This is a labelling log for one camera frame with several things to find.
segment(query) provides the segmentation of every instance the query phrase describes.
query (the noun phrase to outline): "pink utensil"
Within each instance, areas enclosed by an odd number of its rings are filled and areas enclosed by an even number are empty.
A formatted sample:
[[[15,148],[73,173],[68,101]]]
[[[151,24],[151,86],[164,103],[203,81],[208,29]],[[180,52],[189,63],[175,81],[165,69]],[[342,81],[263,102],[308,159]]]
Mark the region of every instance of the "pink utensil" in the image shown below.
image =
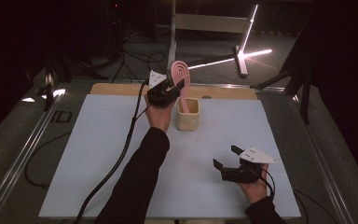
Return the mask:
[[[182,61],[176,61],[171,66],[171,74],[173,84],[176,86],[182,79],[185,80],[185,86],[180,90],[180,103],[184,113],[189,113],[188,105],[186,102],[186,90],[190,85],[190,72],[188,71],[187,64]]]

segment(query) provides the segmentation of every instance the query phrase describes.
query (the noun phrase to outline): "beige cup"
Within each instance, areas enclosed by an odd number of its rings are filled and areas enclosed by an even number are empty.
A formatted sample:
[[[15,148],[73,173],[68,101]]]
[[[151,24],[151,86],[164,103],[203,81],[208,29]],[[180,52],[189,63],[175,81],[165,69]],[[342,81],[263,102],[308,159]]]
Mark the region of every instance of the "beige cup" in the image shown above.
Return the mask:
[[[176,128],[180,131],[194,131],[199,126],[200,103],[198,99],[186,98],[189,113],[184,113],[180,99],[177,100]]]

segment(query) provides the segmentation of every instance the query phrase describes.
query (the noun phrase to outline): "pink spatula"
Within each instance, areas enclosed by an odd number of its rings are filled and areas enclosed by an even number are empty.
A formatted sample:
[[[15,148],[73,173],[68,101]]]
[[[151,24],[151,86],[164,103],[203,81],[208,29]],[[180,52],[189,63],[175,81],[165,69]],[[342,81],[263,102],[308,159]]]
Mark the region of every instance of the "pink spatula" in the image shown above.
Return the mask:
[[[180,90],[180,103],[184,113],[189,113],[186,102],[186,90],[190,85],[190,72],[188,71],[187,64],[182,61],[176,61],[171,66],[173,84],[176,86],[182,79],[185,80],[185,86]]]

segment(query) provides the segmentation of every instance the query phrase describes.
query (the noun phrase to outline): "hand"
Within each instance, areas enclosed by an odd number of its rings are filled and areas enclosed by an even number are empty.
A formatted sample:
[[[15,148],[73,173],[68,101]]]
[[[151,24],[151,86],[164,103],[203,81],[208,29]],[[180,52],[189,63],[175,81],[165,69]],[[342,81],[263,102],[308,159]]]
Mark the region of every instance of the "hand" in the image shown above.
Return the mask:
[[[147,94],[145,95],[145,101],[146,106],[149,106]],[[149,106],[145,113],[147,115],[147,119],[149,120],[150,127],[159,128],[166,133],[168,131],[168,127],[170,127],[171,112],[174,104],[175,101],[165,108],[159,108],[153,105]]]
[[[261,176],[267,180],[267,169],[269,168],[268,164],[262,165],[262,174]],[[242,184],[238,183],[242,192],[245,194],[246,199],[250,204],[256,203],[265,197],[267,197],[267,185],[261,179],[258,179],[253,184]]]

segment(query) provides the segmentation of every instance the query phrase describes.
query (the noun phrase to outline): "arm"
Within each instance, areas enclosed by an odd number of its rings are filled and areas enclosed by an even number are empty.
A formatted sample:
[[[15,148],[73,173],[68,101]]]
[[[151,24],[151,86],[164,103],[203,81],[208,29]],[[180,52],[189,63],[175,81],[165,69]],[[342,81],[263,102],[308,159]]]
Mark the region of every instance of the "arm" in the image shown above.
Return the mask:
[[[263,164],[262,177],[267,179],[268,164]],[[252,224],[259,223],[286,223],[275,211],[275,205],[272,198],[267,196],[267,185],[262,180],[257,180],[253,184],[239,184],[246,199],[249,201],[249,206],[245,213],[251,220]]]
[[[144,223],[147,207],[158,180],[158,170],[170,147],[166,134],[173,104],[167,108],[148,107],[150,129],[117,181],[95,223]]]

